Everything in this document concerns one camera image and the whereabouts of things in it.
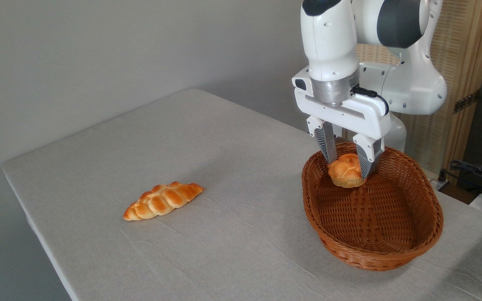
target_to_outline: table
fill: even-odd
[[[331,255],[302,201],[317,150],[305,132],[190,89],[3,170],[73,300],[482,300],[482,212],[442,193],[442,236],[407,265],[370,272]],[[172,181],[206,190],[163,217],[122,219]]]

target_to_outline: electrical cable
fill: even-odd
[[[356,85],[352,88],[352,93],[358,93],[358,94],[366,95],[368,97],[373,97],[373,98],[377,97],[381,99],[381,101],[384,103],[384,107],[386,109],[384,116],[386,116],[390,112],[390,105],[388,105],[388,102],[386,101],[386,99],[380,96],[376,91],[361,88],[360,86]]]
[[[468,171],[469,173],[473,173],[474,175],[482,178],[482,165],[480,164],[469,164],[467,162],[453,160],[449,165],[451,170]]]
[[[463,181],[464,183],[466,183],[466,184],[468,184],[468,185],[472,185],[472,186],[475,186],[475,187],[478,187],[478,188],[482,188],[482,185],[481,185],[481,184],[477,184],[477,183],[473,183],[473,182],[467,181],[467,180],[465,180],[465,179],[463,179],[463,178],[461,178],[461,177],[459,177],[459,176],[457,176],[457,175],[454,175],[454,174],[450,173],[450,172],[449,172],[448,170],[446,170],[446,169],[442,169],[442,171],[443,171],[444,173],[446,173],[447,175],[452,176],[452,177],[454,177],[455,179],[457,179],[457,180],[459,180],[459,181]]]

